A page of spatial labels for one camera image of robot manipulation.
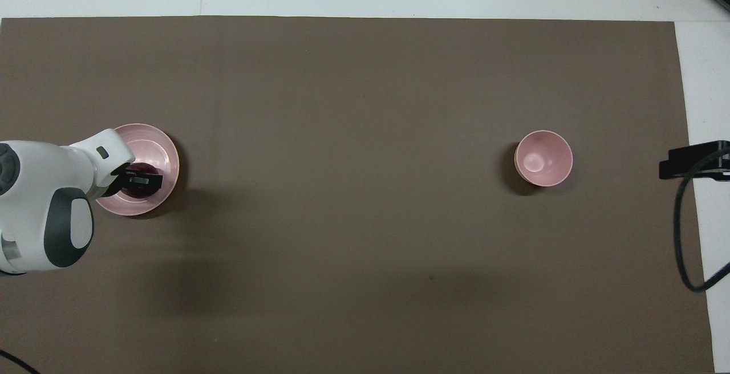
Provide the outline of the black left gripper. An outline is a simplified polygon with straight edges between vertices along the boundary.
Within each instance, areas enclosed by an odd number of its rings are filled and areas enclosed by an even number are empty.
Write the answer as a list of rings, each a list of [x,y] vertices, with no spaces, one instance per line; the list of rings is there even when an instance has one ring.
[[[135,172],[125,163],[112,172],[113,181],[100,197],[111,197],[122,189],[161,189],[163,176],[157,173]]]

